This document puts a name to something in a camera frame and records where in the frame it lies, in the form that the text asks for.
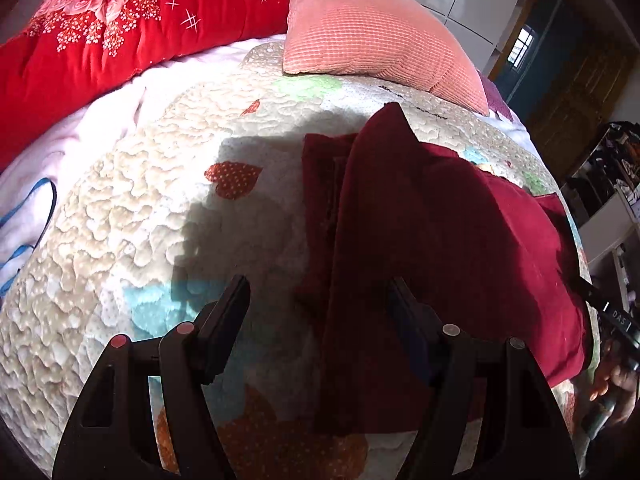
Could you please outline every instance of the bed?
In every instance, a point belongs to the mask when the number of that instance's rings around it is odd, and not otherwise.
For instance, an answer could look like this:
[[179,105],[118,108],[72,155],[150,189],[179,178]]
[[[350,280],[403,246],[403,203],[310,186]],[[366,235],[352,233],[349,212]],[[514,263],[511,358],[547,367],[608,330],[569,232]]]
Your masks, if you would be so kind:
[[[561,197],[515,115],[484,117],[370,76],[284,75],[285,38],[239,41],[155,65],[58,122],[0,174],[0,214],[41,178],[56,183],[58,196],[50,222],[52,188],[42,186],[0,228],[2,254],[44,230],[33,251],[0,269],[3,283],[20,269],[0,311],[0,415],[45,473],[110,338],[163,335],[219,297],[232,275],[244,274],[252,307],[224,374],[204,389],[234,468],[246,478],[282,476],[281,465],[259,471],[255,462],[264,442],[288,434],[292,456],[313,446],[324,457],[291,462],[303,476],[395,476],[415,432],[329,438],[306,423],[317,402],[318,346],[293,299],[308,259],[305,134],[357,132],[383,105],[398,102],[419,140],[455,150],[533,195]],[[239,165],[220,166],[227,162]],[[244,184],[232,189],[221,168],[238,172]],[[592,372],[599,350],[590,315]],[[589,373],[554,388],[578,460],[586,448],[574,418]],[[150,392],[161,457],[175,470],[158,380],[150,379]],[[267,422],[245,449],[239,435],[256,417]],[[459,469],[470,466],[478,431],[478,421],[468,425]]]

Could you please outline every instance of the white cross pattern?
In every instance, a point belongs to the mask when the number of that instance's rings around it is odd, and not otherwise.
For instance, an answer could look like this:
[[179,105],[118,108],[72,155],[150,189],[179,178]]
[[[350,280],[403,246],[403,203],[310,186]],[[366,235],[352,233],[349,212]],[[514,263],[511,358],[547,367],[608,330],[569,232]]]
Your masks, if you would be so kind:
[[198,31],[198,22],[199,21],[200,21],[200,19],[196,20],[196,15],[195,14],[191,14],[187,10],[187,19],[184,20],[181,24],[189,22],[189,27],[187,27],[186,30],[189,30],[190,28],[195,28],[196,32],[197,32]]

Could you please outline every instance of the door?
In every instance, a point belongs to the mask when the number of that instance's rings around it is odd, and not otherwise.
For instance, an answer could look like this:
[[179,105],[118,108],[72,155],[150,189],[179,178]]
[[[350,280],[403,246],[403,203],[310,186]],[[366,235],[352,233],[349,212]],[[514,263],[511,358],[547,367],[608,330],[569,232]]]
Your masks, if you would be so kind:
[[611,115],[636,57],[616,41],[588,32],[524,121],[558,182],[574,173],[600,141],[598,125]]

